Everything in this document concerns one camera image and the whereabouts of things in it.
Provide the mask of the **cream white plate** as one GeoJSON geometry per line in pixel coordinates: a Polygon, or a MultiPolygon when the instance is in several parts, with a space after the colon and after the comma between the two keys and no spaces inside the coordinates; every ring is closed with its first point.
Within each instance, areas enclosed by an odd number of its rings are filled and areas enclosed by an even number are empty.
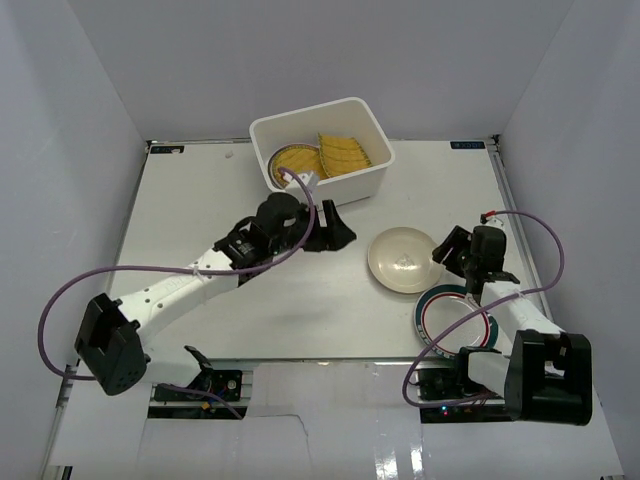
{"type": "Polygon", "coordinates": [[[432,259],[436,242],[425,232],[394,227],[377,235],[367,251],[373,277],[385,288],[417,294],[435,286],[444,268],[432,259]]]}

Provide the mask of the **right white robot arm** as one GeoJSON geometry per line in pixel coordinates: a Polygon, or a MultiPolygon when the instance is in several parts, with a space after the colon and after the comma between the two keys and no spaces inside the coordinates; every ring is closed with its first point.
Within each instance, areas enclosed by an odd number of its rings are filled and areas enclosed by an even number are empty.
{"type": "Polygon", "coordinates": [[[512,344],[508,355],[490,347],[461,348],[452,388],[466,399],[496,394],[513,420],[586,425],[592,418],[591,344],[559,328],[526,298],[519,279],[503,268],[506,246],[500,228],[456,226],[432,254],[464,280],[472,300],[512,344]]]}

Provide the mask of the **fan-shaped bamboo woven tray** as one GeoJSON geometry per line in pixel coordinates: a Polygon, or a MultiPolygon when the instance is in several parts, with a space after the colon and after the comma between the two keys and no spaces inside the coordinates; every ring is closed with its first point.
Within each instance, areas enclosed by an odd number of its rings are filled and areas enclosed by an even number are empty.
{"type": "Polygon", "coordinates": [[[329,178],[335,178],[373,166],[369,156],[353,137],[318,134],[321,165],[329,178]]]}

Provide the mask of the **green red rimmed plate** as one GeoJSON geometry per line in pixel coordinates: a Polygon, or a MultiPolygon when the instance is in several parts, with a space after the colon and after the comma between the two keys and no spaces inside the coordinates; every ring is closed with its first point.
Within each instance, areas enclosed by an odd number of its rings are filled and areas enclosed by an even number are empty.
{"type": "MultiPolygon", "coordinates": [[[[476,310],[461,285],[442,284],[424,292],[414,308],[414,325],[418,337],[431,341],[462,317],[476,310]]],[[[496,320],[482,313],[456,328],[434,347],[436,355],[453,360],[462,347],[493,348],[498,340],[496,320]]]]}

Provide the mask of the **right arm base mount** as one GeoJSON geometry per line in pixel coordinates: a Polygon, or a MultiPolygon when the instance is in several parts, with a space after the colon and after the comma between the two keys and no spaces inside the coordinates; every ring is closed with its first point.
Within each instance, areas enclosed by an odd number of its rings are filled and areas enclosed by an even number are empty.
{"type": "Polygon", "coordinates": [[[421,408],[420,421],[427,424],[466,424],[510,422],[511,419],[501,399],[472,400],[447,406],[443,401],[469,398],[456,383],[451,368],[424,368],[414,373],[409,386],[422,402],[438,402],[436,407],[421,408]]]}

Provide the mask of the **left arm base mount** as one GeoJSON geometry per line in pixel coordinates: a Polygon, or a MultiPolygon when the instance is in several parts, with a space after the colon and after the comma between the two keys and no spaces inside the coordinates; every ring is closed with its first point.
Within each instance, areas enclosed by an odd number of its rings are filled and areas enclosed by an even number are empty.
{"type": "Polygon", "coordinates": [[[217,370],[195,347],[186,346],[200,368],[187,387],[157,386],[149,417],[182,420],[242,420],[246,407],[233,406],[241,400],[243,372],[217,370]]]}

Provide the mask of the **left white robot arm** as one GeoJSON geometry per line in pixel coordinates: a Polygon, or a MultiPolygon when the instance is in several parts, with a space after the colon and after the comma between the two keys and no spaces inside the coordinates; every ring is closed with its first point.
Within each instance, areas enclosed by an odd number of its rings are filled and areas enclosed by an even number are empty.
{"type": "Polygon", "coordinates": [[[273,193],[257,212],[192,262],[183,274],[111,299],[94,297],[87,305],[75,350],[109,396],[139,382],[171,384],[199,399],[211,387],[211,365],[196,348],[176,353],[152,348],[152,339],[174,321],[208,300],[230,292],[269,269],[276,258],[302,248],[339,251],[356,234],[325,200],[310,208],[287,193],[273,193]]]}

